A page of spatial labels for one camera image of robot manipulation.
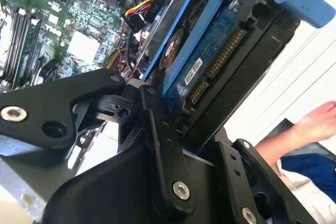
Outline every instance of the ram slot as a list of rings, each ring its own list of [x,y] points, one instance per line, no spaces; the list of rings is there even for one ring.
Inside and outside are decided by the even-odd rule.
[[[23,49],[23,58],[21,59],[21,69],[18,69],[18,77],[22,78],[23,82],[29,81],[33,76],[33,61],[35,59],[34,52],[38,40],[38,35],[41,29],[42,22],[37,25],[29,25],[26,41]]]
[[[20,14],[19,10],[14,11],[14,15],[15,18],[12,26],[12,36],[10,38],[10,46],[3,74],[3,79],[6,79],[7,81],[13,81],[14,79],[29,25],[29,19],[26,15]]]

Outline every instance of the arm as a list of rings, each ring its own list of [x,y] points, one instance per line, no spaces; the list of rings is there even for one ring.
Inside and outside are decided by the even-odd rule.
[[[256,149],[264,160],[272,166],[275,162],[303,145],[298,141],[294,130],[289,129],[257,144]]]
[[[261,141],[257,151],[269,165],[287,153],[309,143],[336,135],[336,106],[327,102],[305,115],[289,130]]]

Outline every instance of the blue plastic bracket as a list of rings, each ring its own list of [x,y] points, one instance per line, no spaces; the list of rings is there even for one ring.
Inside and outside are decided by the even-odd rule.
[[[149,76],[155,63],[158,60],[160,60],[162,51],[164,50],[164,46],[169,40],[169,37],[174,31],[181,16],[183,15],[189,1],[190,0],[186,0],[183,8],[181,9],[178,16],[176,17],[175,22],[173,23],[173,26],[171,27],[170,31],[165,37],[164,42],[160,46],[156,56],[154,57],[151,65],[149,66],[147,72],[145,73],[142,79],[143,81],[146,80],[146,78]],[[224,0],[209,0],[208,1],[205,9],[203,10],[201,16],[199,17],[193,29],[193,32],[190,34],[190,36],[188,37],[185,43],[185,45],[187,46],[183,46],[183,48],[181,49],[180,53],[174,60],[172,66],[170,67],[168,73],[166,74],[164,78],[162,96],[164,96],[167,93],[168,89],[173,84],[177,75],[180,73],[184,64],[188,60],[191,52],[197,45],[206,27],[211,22],[212,18],[214,17],[215,13],[217,12],[218,8],[220,7],[223,1]],[[274,1],[277,4],[283,6],[288,11],[292,12],[294,15],[296,15],[301,20],[306,21],[307,23],[309,23],[315,28],[321,28],[325,26],[335,16],[335,9],[324,0],[274,0]]]

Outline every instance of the screw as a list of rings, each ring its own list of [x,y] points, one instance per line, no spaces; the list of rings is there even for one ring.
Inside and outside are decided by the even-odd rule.
[[[257,218],[255,215],[252,213],[250,209],[247,207],[242,208],[242,214],[244,216],[244,219],[249,223],[249,224],[257,224]]]
[[[245,148],[250,149],[250,145],[247,142],[243,141],[243,145],[245,146]]]
[[[189,188],[181,181],[177,181],[173,184],[173,191],[181,200],[188,200],[190,198]]]
[[[167,124],[166,122],[162,122],[162,126],[165,127],[166,129],[169,128],[169,124]]]
[[[233,12],[238,11],[238,7],[240,6],[239,0],[232,0],[232,2],[229,4],[229,10],[232,10]]]
[[[111,79],[113,81],[120,81],[120,79],[117,76],[111,75]]]
[[[27,118],[27,115],[27,111],[16,106],[5,107],[0,112],[2,119],[14,123],[22,122]]]
[[[167,144],[168,146],[173,146],[173,145],[174,145],[174,142],[173,142],[171,139],[166,138],[166,144]]]
[[[84,144],[85,141],[86,141],[86,139],[85,139],[84,137],[81,137],[81,138],[79,139],[80,144]]]
[[[155,90],[152,88],[147,88],[147,91],[150,92],[151,94],[155,94]]]

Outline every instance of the black connector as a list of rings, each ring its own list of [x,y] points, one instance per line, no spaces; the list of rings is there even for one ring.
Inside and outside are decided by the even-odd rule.
[[[125,17],[125,14],[123,14],[122,18],[135,34],[146,26],[146,22],[138,14],[131,15],[129,17]]]
[[[143,17],[144,20],[146,20],[148,23],[153,23],[163,4],[164,0],[153,0],[151,7]]]

